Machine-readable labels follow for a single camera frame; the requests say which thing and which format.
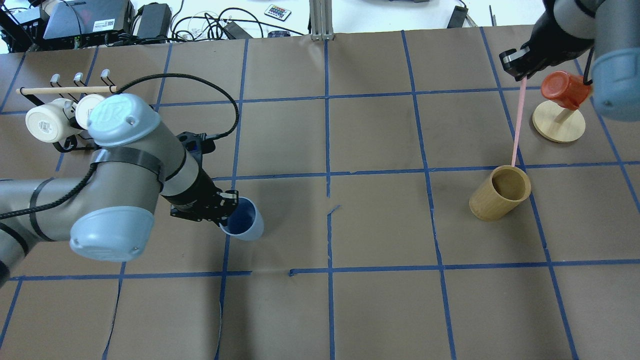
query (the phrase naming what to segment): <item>white cup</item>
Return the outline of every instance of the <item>white cup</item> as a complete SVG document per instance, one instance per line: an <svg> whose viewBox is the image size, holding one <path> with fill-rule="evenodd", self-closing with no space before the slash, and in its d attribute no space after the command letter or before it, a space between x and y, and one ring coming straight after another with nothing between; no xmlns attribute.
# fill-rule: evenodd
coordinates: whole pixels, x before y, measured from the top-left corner
<svg viewBox="0 0 640 360"><path fill-rule="evenodd" d="M227 226L220 225L220 229L240 240L258 240L264 231L264 220L253 201L240 196L238 207L229 216Z"/></svg>

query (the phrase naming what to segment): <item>sticker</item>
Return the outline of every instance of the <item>sticker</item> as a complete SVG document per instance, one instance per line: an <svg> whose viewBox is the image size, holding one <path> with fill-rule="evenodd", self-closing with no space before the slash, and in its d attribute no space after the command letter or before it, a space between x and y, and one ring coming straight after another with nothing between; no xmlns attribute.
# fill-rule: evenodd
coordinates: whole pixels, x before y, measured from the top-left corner
<svg viewBox="0 0 640 360"><path fill-rule="evenodd" d="M100 20L93 23L93 32L113 30L116 19Z"/></svg>
<svg viewBox="0 0 640 360"><path fill-rule="evenodd" d="M51 134L51 132L53 131L53 127L51 126L51 123L44 120L41 120L38 123L38 127L45 134Z"/></svg>

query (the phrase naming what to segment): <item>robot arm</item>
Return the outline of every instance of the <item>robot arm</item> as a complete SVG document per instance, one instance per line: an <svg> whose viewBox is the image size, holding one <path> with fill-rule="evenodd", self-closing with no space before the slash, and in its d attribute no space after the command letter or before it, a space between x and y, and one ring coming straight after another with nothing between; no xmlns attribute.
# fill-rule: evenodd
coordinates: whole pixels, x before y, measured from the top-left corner
<svg viewBox="0 0 640 360"><path fill-rule="evenodd" d="M227 224L237 191L223 192L160 116L132 94L113 95L93 109L88 130L102 146L80 190L79 179L0 181L0 286L38 241L66 241L82 256L129 261L143 252L154 224L158 193L172 215ZM20 209L73 193L62 204L29 213Z"/></svg>
<svg viewBox="0 0 640 360"><path fill-rule="evenodd" d="M500 54L516 80L595 47L595 107L616 120L640 120L640 1L545 0L545 13L520 50Z"/></svg>

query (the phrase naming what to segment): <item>pink straw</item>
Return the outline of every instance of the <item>pink straw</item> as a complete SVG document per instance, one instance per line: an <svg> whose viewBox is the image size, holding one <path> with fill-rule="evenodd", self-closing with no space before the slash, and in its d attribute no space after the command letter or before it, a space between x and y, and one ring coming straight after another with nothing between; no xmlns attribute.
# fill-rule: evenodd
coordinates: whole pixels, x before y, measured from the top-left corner
<svg viewBox="0 0 640 360"><path fill-rule="evenodd" d="M518 118L516 120L516 136L513 140L513 155L511 155L511 166L516 166L516 155L518 154L518 141L520 140L520 126L522 125L522 110L524 109L524 94L527 90L527 77L520 82L520 100L518 100Z"/></svg>

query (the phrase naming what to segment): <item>table surface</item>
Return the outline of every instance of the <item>table surface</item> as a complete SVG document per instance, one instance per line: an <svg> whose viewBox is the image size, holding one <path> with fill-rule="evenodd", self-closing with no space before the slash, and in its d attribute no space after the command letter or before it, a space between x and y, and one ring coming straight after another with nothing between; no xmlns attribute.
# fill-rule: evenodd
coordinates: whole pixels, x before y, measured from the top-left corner
<svg viewBox="0 0 640 360"><path fill-rule="evenodd" d="M509 162L517 86L497 54L530 26L161 44L0 56L0 177L78 177L89 154L29 136L13 92L54 72L89 85L187 72L237 99L205 156L264 215L264 236L171 218L161 199L130 263L37 245L0 289L3 359L635 359L640 344L637 123L590 101L575 143L531 125L532 195L503 219L468 209ZM455 41L460 46L451 46ZM584 58L560 69L580 73ZM175 133L220 133L233 109L186 80L134 88ZM114 308L115 326L111 334Z"/></svg>

